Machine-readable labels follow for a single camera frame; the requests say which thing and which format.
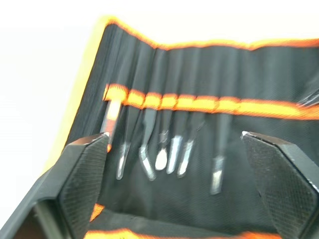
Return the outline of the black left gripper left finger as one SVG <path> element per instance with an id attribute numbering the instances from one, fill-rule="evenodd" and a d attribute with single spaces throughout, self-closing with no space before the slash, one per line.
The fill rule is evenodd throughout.
<path id="1" fill-rule="evenodd" d="M 109 137 L 68 144 L 0 230 L 2 239 L 82 239 L 99 197 Z"/>

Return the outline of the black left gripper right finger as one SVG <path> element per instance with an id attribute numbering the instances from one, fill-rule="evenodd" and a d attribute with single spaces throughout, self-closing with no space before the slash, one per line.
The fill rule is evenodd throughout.
<path id="1" fill-rule="evenodd" d="M 257 190 L 280 236 L 319 237 L 319 167 L 295 144 L 243 131 Z"/>

